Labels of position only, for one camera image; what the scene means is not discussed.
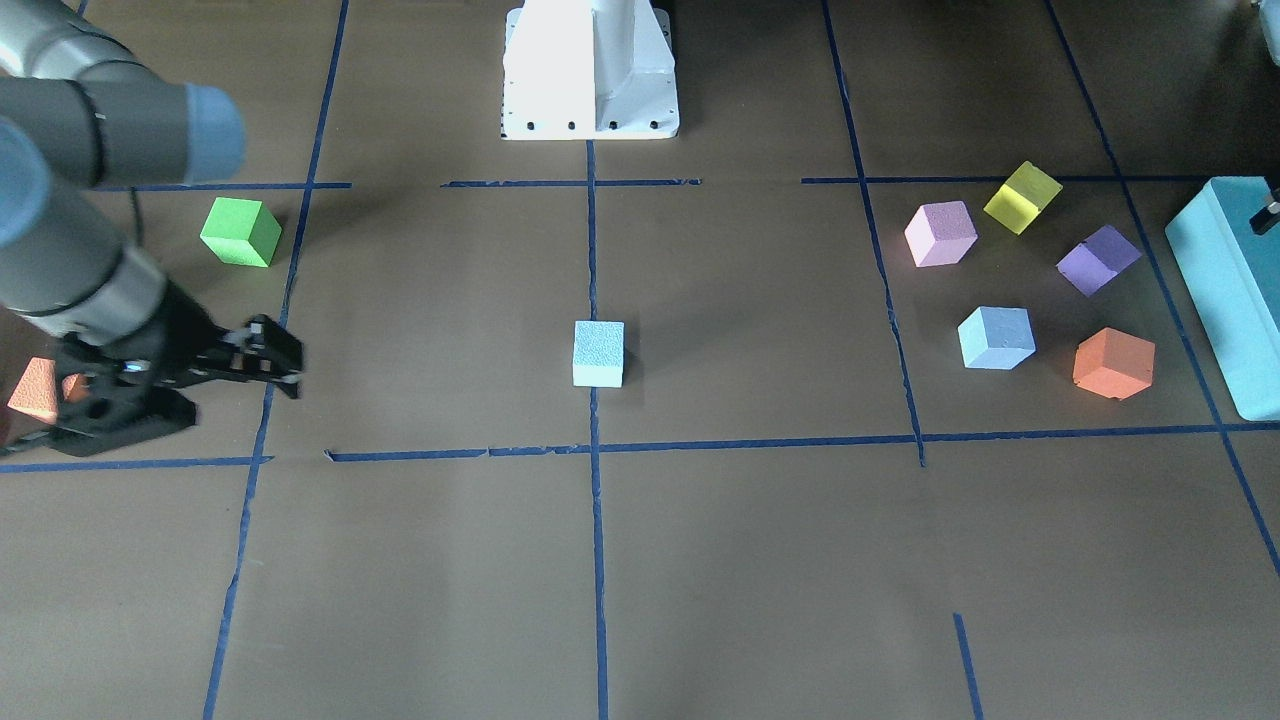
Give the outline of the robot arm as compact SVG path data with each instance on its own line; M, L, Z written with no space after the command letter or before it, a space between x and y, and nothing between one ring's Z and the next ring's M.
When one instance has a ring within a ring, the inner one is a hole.
M141 386L211 379L300 393L302 343L266 316L212 322L86 195L200 184L242 167L224 91L170 83L60 1L3 4L3 306L59 338L65 372Z

